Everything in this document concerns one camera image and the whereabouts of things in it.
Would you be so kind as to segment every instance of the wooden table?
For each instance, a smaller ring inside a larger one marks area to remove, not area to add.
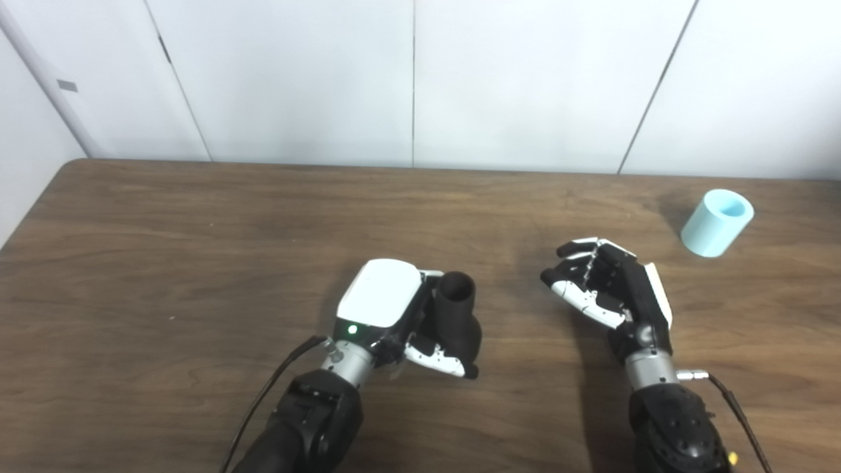
[[[757,215],[698,258],[676,231],[716,187]],[[658,264],[677,364],[737,393],[778,473],[839,471],[841,183],[97,160],[65,166],[0,252],[0,470],[216,471],[360,266],[400,258],[475,278],[481,375],[381,369],[340,471],[631,472],[604,330],[538,280],[587,236]],[[691,387],[759,471],[717,391]]]

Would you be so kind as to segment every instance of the black cylindrical object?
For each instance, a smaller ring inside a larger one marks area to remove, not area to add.
[[[482,327],[473,316],[476,284],[465,273],[453,271],[438,281],[435,327],[447,356],[471,364],[479,356]]]

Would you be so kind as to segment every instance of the black cable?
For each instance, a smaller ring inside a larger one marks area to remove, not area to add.
[[[225,473],[228,470],[228,465],[230,465],[230,461],[234,458],[234,453],[236,452],[236,446],[240,443],[240,439],[242,438],[242,434],[246,431],[246,426],[248,425],[248,421],[251,420],[251,416],[254,415],[254,411],[257,410],[257,406],[260,406],[260,402],[266,397],[269,390],[272,389],[274,383],[278,381],[280,375],[283,371],[299,356],[308,352],[311,348],[317,347],[319,344],[323,343],[327,337],[310,337],[304,343],[301,343],[296,349],[292,350],[292,353],[289,354],[288,357],[283,361],[283,363],[278,366],[277,369],[274,370],[272,376],[266,381],[266,384],[260,389],[260,392],[257,394],[257,397],[254,399],[254,402],[251,403],[251,407],[248,408],[248,412],[246,412],[246,416],[243,417],[242,423],[240,423],[240,427],[236,429],[236,434],[234,434],[234,439],[230,442],[230,447],[228,448],[228,453],[225,454],[225,459],[222,460],[222,466],[219,468],[219,473]]]
[[[742,407],[739,406],[738,401],[736,401],[736,395],[734,395],[733,392],[724,385],[724,383],[719,381],[717,377],[709,375],[709,380],[716,386],[716,388],[718,388],[719,391],[722,392],[724,401],[727,401],[727,405],[730,406],[730,409],[733,410],[733,414],[736,415],[739,423],[742,424],[744,432],[748,435],[748,440],[750,440],[750,444],[753,445],[754,452],[756,452],[756,456],[759,458],[759,463],[762,464],[762,469],[765,470],[765,473],[774,473],[771,470],[771,464],[768,463],[768,458],[765,457],[765,452],[762,451],[762,447],[759,445],[759,440],[756,438],[754,430],[748,423],[748,417],[744,415]]]

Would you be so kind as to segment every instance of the cyan cylinder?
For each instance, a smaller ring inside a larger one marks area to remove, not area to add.
[[[717,258],[754,218],[754,207],[732,190],[713,189],[704,195],[686,222],[680,238],[694,254]]]

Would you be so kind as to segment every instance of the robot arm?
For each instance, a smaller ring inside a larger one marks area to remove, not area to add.
[[[561,263],[541,280],[585,316],[608,327],[611,351],[633,388],[630,421],[640,473],[725,473],[725,449],[703,400],[680,385],[672,364],[672,312],[653,263],[608,240],[558,248]]]
[[[332,471],[362,425],[359,390],[380,366],[408,359],[475,378],[481,328],[474,295],[464,273],[367,262],[339,302],[321,369],[292,380],[234,473]]]

